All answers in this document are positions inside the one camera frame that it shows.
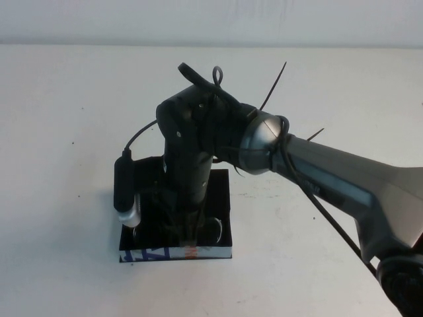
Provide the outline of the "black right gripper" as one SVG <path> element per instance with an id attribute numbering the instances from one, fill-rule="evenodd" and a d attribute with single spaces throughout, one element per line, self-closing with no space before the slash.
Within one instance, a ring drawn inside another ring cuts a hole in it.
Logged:
<path id="1" fill-rule="evenodd" d="M 181 235 L 178 209 L 191 209 L 184 213 L 183 246 L 197 245 L 198 228 L 202 219 L 202 204 L 206 197 L 212 166 L 212 156 L 165 145 L 164 163 L 167 182 L 172 190 L 161 190 L 160 201 L 167 218 L 165 227 L 174 235 Z"/>

